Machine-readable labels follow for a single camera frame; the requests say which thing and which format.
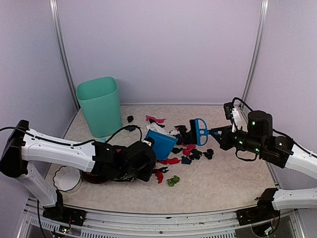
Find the teal plastic waste bin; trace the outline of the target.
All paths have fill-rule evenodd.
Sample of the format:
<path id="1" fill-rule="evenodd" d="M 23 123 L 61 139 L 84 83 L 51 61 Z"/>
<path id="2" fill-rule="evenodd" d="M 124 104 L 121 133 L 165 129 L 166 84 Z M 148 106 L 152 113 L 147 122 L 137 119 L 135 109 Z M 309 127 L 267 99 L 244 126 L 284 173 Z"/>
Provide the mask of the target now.
<path id="1" fill-rule="evenodd" d="M 112 135 L 122 127 L 118 84 L 113 77 L 79 84 L 76 96 L 93 137 Z"/>

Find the front aluminium rail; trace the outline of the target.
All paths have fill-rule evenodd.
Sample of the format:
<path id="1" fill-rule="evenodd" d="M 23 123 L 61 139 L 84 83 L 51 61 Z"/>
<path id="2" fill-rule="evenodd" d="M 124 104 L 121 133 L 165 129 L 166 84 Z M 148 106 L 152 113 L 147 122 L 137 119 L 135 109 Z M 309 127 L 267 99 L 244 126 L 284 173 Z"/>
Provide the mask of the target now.
<path id="1" fill-rule="evenodd" d="M 239 238 L 254 237 L 255 224 L 240 225 L 235 210 L 184 214 L 136 214 L 86 209 L 81 226 L 42 217 L 42 208 L 28 200 L 15 238 L 30 236 L 32 228 L 63 238 Z"/>

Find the black paper scrap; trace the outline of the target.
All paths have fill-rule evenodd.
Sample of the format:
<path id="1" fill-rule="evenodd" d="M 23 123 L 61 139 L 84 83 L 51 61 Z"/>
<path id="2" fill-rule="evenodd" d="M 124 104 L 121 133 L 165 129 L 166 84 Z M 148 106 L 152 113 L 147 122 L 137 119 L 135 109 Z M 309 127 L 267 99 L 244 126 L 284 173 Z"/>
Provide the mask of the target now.
<path id="1" fill-rule="evenodd" d="M 130 116 L 127 117 L 127 121 L 128 121 L 129 123 L 131 123 L 133 120 L 134 120 L 134 117 L 133 117 L 132 115 L 130 115 Z"/>
<path id="2" fill-rule="evenodd" d="M 213 158 L 214 155 L 214 151 L 210 148 L 207 149 L 205 152 L 203 152 L 203 155 L 208 159 L 211 160 Z"/>

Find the black paper scrap right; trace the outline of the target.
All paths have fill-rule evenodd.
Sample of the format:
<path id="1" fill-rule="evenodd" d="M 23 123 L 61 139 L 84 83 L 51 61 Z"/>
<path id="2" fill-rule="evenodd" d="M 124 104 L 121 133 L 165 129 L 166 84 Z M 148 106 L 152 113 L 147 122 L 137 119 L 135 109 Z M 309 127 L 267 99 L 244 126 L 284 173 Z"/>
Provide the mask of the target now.
<path id="1" fill-rule="evenodd" d="M 210 148 L 207 149 L 205 152 L 203 152 L 203 155 L 208 159 L 211 160 L 213 158 L 214 155 L 214 151 Z"/>

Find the white scalloped dish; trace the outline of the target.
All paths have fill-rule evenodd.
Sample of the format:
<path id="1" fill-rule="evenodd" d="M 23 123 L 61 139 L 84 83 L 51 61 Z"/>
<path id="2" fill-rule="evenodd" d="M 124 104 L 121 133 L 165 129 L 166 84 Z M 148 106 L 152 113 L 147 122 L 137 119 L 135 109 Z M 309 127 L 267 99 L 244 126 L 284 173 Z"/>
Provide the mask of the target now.
<path id="1" fill-rule="evenodd" d="M 81 172 L 73 167 L 61 166 L 53 176 L 53 185 L 60 192 L 74 193 L 81 183 Z"/>

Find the metal corner post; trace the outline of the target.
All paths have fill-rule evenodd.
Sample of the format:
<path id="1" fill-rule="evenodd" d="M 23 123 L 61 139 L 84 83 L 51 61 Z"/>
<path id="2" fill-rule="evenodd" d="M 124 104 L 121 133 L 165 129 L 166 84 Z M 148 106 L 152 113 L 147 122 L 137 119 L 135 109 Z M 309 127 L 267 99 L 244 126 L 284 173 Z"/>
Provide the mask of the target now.
<path id="1" fill-rule="evenodd" d="M 67 86 L 71 95 L 71 99 L 73 102 L 73 105 L 75 107 L 75 110 L 78 111 L 80 109 L 77 97 L 76 97 L 76 88 L 72 79 L 72 75 L 70 72 L 69 62 L 66 55 L 64 40 L 63 40 L 63 34 L 62 34 L 62 28 L 61 28 L 61 22 L 58 12 L 58 4 L 57 0 L 50 0 L 50 9 L 51 9 L 51 15 L 53 20 L 53 25 L 55 29 L 55 35 L 57 39 L 57 45 L 59 49 L 59 54 L 63 66 L 63 70 L 66 76 L 66 82 Z"/>
<path id="2" fill-rule="evenodd" d="M 251 87 L 252 87 L 252 82 L 254 79 L 254 74 L 256 72 L 258 58 L 259 58 L 261 46 L 262 46 L 268 6 L 269 6 L 269 0 L 261 1 L 261 9 L 260 9 L 260 16 L 259 16 L 257 33 L 256 33 L 255 45 L 254 45 L 253 54 L 251 58 L 251 64 L 250 64 L 248 75 L 247 75 L 247 81 L 246 81 L 244 91 L 242 94 L 242 100 L 244 102 L 246 102 L 248 99 L 248 96 L 250 94 Z"/>

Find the left metal corner post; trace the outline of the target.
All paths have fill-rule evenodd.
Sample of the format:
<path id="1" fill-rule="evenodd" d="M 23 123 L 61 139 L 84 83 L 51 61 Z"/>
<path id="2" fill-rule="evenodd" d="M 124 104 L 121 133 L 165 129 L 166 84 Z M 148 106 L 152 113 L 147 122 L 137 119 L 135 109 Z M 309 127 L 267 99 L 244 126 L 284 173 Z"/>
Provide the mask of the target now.
<path id="1" fill-rule="evenodd" d="M 57 45 L 59 49 L 59 54 L 63 66 L 63 70 L 66 76 L 66 82 L 67 86 L 71 95 L 71 99 L 73 102 L 73 105 L 75 107 L 75 110 L 78 111 L 80 109 L 77 97 L 76 97 L 76 88 L 72 79 L 72 75 L 70 72 L 69 62 L 66 55 L 64 40 L 63 40 L 63 34 L 62 34 L 62 28 L 61 28 L 61 22 L 58 12 L 58 4 L 57 0 L 50 0 L 50 9 L 51 9 L 51 15 L 53 20 L 53 25 L 55 29 L 55 35 L 57 39 Z"/>

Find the black scrap pile centre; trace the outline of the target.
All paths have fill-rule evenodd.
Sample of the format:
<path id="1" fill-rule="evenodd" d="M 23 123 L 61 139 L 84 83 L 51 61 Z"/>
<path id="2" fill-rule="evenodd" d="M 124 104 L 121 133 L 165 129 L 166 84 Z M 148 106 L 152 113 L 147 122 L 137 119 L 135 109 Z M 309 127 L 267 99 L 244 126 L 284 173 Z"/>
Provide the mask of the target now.
<path id="1" fill-rule="evenodd" d="M 162 161 L 162 164 L 178 164 L 182 163 L 185 165 L 190 165 L 193 160 L 199 160 L 202 156 L 202 152 L 196 149 L 197 135 L 196 130 L 191 128 L 187 129 L 185 125 L 175 126 L 175 130 L 170 132 L 170 135 L 174 136 L 177 141 L 176 145 L 179 147 L 173 147 L 172 153 L 179 154 L 182 152 L 181 159 L 166 159 Z"/>

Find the black paper scrap far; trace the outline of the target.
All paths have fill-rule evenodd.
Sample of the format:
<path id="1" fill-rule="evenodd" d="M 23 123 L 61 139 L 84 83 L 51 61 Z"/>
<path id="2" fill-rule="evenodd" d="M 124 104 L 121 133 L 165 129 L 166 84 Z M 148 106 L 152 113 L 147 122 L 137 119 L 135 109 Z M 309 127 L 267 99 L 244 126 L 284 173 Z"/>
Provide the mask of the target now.
<path id="1" fill-rule="evenodd" d="M 130 116 L 127 117 L 127 121 L 128 121 L 129 123 L 131 123 L 133 120 L 134 120 L 134 117 L 133 117 L 132 115 L 130 115 Z"/>

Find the blue hand brush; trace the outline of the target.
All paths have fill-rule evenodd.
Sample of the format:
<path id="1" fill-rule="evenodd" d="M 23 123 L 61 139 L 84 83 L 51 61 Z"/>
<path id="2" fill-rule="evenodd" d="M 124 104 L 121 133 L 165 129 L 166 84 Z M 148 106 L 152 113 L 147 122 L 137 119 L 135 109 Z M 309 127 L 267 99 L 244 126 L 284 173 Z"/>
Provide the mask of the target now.
<path id="1" fill-rule="evenodd" d="M 204 146 L 208 142 L 208 136 L 210 131 L 208 130 L 207 124 L 203 119 L 191 119 L 190 123 L 190 141 L 192 144 L 198 146 Z"/>

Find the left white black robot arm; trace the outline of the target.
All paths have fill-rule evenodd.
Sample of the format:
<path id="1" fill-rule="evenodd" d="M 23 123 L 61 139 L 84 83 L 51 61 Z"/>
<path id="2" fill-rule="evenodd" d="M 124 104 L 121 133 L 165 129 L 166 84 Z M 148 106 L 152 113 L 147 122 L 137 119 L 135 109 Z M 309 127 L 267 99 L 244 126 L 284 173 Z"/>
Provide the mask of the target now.
<path id="1" fill-rule="evenodd" d="M 153 142 L 138 140 L 130 146 L 110 145 L 94 139 L 85 142 L 47 136 L 29 128 L 27 120 L 10 127 L 0 159 L 0 171 L 19 180 L 58 220 L 69 216 L 61 193 L 48 185 L 33 162 L 68 166 L 89 173 L 95 179 L 148 182 L 154 173 L 156 155 Z"/>

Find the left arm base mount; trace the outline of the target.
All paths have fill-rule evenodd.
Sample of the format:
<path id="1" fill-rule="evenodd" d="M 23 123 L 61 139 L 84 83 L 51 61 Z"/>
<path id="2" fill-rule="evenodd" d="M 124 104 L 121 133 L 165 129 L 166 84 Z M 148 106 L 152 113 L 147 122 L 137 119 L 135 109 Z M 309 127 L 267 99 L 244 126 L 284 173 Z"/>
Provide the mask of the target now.
<path id="1" fill-rule="evenodd" d="M 43 208 L 44 218 L 80 227 L 83 226 L 87 214 L 85 210 L 64 206 L 62 194 L 58 190 L 54 206 Z"/>

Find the white paper scrap long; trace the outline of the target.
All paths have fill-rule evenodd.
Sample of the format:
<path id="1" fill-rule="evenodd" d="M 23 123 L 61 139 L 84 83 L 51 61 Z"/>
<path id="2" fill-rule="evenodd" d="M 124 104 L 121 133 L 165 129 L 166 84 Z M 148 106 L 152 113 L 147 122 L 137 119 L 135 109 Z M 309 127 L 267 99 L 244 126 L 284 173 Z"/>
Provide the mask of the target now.
<path id="1" fill-rule="evenodd" d="M 150 123 L 146 125 L 146 129 L 163 134 L 163 135 L 169 135 L 169 132 L 166 129 L 164 129 L 163 127 L 160 127 L 156 123 Z"/>

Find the blue plastic dustpan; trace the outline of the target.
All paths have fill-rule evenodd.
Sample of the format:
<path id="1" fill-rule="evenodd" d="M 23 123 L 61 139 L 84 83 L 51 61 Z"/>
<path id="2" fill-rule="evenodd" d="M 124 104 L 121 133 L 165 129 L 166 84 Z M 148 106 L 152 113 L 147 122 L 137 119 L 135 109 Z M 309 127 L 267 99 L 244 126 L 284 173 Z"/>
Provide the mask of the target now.
<path id="1" fill-rule="evenodd" d="M 152 130 L 148 130 L 145 139 L 148 139 L 149 137 L 154 141 L 153 151 L 156 155 L 156 159 L 158 161 L 166 160 L 174 148 L 177 138 Z"/>

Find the pink paper scrap far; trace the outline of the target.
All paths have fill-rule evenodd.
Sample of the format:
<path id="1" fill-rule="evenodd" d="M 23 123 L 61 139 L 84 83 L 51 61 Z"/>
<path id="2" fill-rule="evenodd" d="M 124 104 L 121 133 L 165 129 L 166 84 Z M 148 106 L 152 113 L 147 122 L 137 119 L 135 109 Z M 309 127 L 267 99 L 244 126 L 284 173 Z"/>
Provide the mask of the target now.
<path id="1" fill-rule="evenodd" d="M 166 119 L 157 119 L 156 117 L 146 115 L 146 121 L 150 123 L 156 122 L 158 124 L 163 124 L 166 121 Z"/>

